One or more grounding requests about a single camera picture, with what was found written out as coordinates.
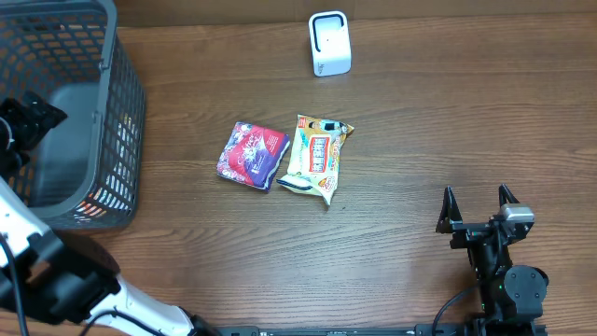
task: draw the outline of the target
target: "wire mesh basket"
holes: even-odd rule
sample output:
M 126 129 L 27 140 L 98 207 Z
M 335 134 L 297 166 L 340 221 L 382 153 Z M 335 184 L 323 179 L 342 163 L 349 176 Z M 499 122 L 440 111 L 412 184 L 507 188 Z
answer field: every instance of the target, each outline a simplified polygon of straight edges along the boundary
M 130 223 L 146 98 L 118 41 L 111 1 L 0 3 L 0 102 L 26 91 L 68 119 L 48 133 L 9 185 L 53 228 Z

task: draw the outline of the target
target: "wood grain surface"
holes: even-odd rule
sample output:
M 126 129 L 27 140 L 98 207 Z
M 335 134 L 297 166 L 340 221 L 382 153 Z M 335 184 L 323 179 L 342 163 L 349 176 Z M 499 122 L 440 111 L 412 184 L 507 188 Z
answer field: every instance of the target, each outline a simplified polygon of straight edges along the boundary
M 140 208 L 94 236 L 125 277 L 215 325 L 430 323 L 474 281 L 435 233 L 443 189 L 474 222 L 506 182 L 536 213 L 510 252 L 550 277 L 539 322 L 597 334 L 597 15 L 350 24 L 353 69 L 326 78 L 303 23 L 119 31 L 147 91 Z M 234 122 L 294 134 L 297 113 L 355 126 L 331 207 L 216 176 Z M 471 297 L 444 320 L 479 309 Z M 17 330 L 0 314 L 0 334 Z
M 597 0 L 115 0 L 125 27 L 307 22 L 341 10 L 348 20 L 587 13 Z

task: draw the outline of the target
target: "white device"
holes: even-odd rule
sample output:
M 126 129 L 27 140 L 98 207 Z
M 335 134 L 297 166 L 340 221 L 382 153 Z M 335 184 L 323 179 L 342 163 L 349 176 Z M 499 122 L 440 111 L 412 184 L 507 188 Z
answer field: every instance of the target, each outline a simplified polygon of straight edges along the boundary
M 313 72 L 318 77 L 345 74 L 351 69 L 351 39 L 344 13 L 316 13 L 309 19 Z

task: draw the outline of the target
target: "black cable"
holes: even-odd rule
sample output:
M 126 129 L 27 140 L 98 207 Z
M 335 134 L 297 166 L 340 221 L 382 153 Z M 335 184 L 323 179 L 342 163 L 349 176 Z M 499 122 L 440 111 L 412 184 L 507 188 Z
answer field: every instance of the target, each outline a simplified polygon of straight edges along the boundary
M 500 270 L 500 256 L 502 255 L 502 237 L 500 236 L 500 225 L 495 224 L 495 240 L 497 240 L 497 254 L 495 255 L 495 267 L 490 277 L 496 276 Z
M 495 277 L 497 277 L 497 272 L 500 270 L 500 255 L 502 254 L 502 238 L 500 236 L 499 224 L 495 224 L 495 226 L 493 228 L 495 229 L 495 232 L 493 234 L 495 235 L 495 240 L 497 241 L 497 254 L 495 255 L 495 266 L 493 268 L 493 272 L 491 272 L 489 274 L 489 277 L 487 277 L 481 281 L 478 281 L 476 285 L 471 286 L 471 287 L 461 291 L 460 293 L 456 294 L 453 298 L 451 298 L 448 302 L 446 302 L 441 307 L 441 309 L 439 309 L 439 312 L 437 312 L 436 318 L 434 318 L 434 320 L 433 320 L 433 325 L 431 325 L 431 336 L 436 336 L 436 329 L 437 329 L 437 324 L 439 323 L 439 319 L 451 305 L 455 304 L 461 298 L 470 294 L 477 287 L 480 287 L 481 285 L 485 284 L 486 282 L 489 282 L 490 280 L 493 280 Z
M 458 302 L 461 298 L 465 297 L 466 295 L 470 294 L 480 284 L 481 284 L 481 282 L 478 282 L 476 285 L 471 286 L 471 287 L 461 291 L 460 293 L 456 294 L 453 298 L 451 298 L 448 302 L 446 302 L 443 305 L 443 307 L 441 307 L 441 309 L 439 309 L 439 312 L 437 312 L 436 318 L 433 319 L 433 325 L 431 325 L 431 336 L 436 336 L 436 329 L 437 329 L 437 324 L 439 323 L 439 319 L 444 314 L 444 312 L 448 309 L 448 307 L 455 304 L 456 302 Z
M 79 334 L 79 336 L 85 336 L 87 335 L 87 333 L 90 331 L 91 327 L 93 327 L 93 325 L 95 324 L 95 322 L 97 322 L 97 320 L 100 317 L 104 317 L 106 315 L 112 315 L 113 317 L 121 317 L 124 318 L 125 320 L 133 323 L 135 326 L 147 331 L 148 333 L 154 335 L 154 336 L 164 336 L 161 332 L 155 331 L 153 329 L 151 329 L 150 327 L 146 326 L 145 324 L 143 324 L 141 321 L 139 321 L 138 319 L 130 316 L 130 315 L 126 315 L 124 313 L 121 313 L 119 311 L 113 310 L 113 311 L 105 311 L 105 312 L 101 312 L 98 315 L 96 315 L 88 324 L 87 326 L 85 326 L 85 328 L 81 331 L 81 333 Z
M 12 289 L 15 293 L 15 311 L 19 317 L 19 328 L 21 329 L 21 336 L 29 336 L 29 330 L 27 329 L 27 320 L 25 319 L 25 310 L 22 307 L 21 297 L 21 283 L 17 275 L 17 262 L 15 257 L 12 255 L 10 246 L 8 246 L 7 240 L 4 238 L 4 234 L 0 233 L 0 245 L 7 255 L 8 268 L 10 269 L 10 277 L 12 279 Z
M 487 325 L 488 325 L 490 322 L 492 322 L 492 320 L 491 320 L 490 318 L 486 318 L 486 319 L 483 321 L 483 323 L 481 323 L 481 327 L 480 327 L 479 329 L 480 329 L 480 330 L 483 330 L 483 329 L 485 329 L 485 327 L 486 327 L 486 326 L 487 326 Z

